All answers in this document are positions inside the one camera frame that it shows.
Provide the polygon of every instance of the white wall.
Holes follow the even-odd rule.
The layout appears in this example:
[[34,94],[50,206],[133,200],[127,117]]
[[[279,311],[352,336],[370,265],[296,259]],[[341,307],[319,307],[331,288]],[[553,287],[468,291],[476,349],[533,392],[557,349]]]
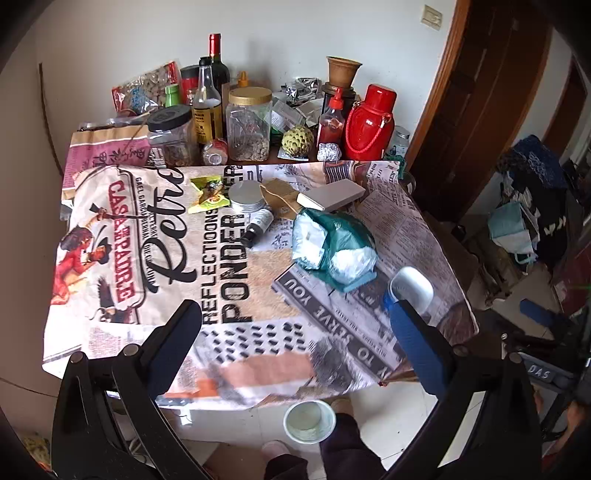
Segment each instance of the white wall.
[[[548,59],[540,79],[540,85],[530,110],[515,136],[514,144],[529,135],[536,135],[540,140],[544,138],[569,76],[571,57],[570,47],[562,36],[556,30],[553,30]],[[489,183],[472,203],[466,215],[484,215],[493,211],[501,200],[499,190],[501,180],[502,176],[494,173]]]
[[58,154],[79,122],[113,114],[112,86],[169,60],[197,63],[213,32],[231,74],[247,70],[273,89],[296,76],[327,80],[327,55],[360,61],[355,90],[364,96],[373,82],[396,90],[396,123],[413,132],[455,3],[429,0],[443,14],[436,31],[420,22],[417,0],[55,0],[36,30]]
[[[61,177],[43,130],[34,33],[0,74],[2,113],[2,314],[0,377],[57,395],[60,381],[41,369],[51,299]],[[55,399],[0,382],[0,406],[14,427],[49,435]]]

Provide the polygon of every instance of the person's leg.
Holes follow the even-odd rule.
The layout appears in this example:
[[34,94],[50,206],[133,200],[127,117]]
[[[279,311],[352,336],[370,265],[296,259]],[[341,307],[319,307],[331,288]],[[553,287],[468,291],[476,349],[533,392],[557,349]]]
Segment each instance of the person's leg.
[[264,444],[262,454],[267,460],[264,480],[308,480],[308,460],[290,454],[279,440]]
[[320,442],[326,480],[378,480],[386,470],[379,456],[361,440],[351,402],[340,398],[331,406],[336,412],[336,426]]

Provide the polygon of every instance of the foil packet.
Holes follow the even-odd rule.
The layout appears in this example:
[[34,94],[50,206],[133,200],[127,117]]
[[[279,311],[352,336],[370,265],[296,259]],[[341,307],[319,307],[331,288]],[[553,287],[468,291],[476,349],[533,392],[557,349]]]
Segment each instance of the foil packet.
[[287,105],[300,106],[309,100],[318,98],[322,82],[311,77],[298,77],[292,82],[281,86],[281,90],[287,95]]

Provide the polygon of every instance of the foot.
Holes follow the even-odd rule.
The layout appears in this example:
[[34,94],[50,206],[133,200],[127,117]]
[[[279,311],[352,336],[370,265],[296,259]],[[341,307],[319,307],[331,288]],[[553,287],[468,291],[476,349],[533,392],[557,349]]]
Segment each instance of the foot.
[[332,408],[335,413],[346,413],[347,415],[355,417],[355,415],[353,415],[353,404],[349,398],[337,398],[330,404],[330,408]]
[[279,440],[271,440],[261,448],[261,453],[267,462],[281,455],[285,455],[286,453],[289,454],[289,452],[290,451],[285,443],[280,442]]

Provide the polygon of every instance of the jar of nuts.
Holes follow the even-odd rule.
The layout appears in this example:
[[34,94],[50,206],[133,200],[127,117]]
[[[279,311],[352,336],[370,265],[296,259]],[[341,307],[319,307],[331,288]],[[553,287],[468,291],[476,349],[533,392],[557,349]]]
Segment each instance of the jar of nuts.
[[265,161],[271,136],[271,91],[240,87],[230,92],[226,107],[228,153],[236,161]]

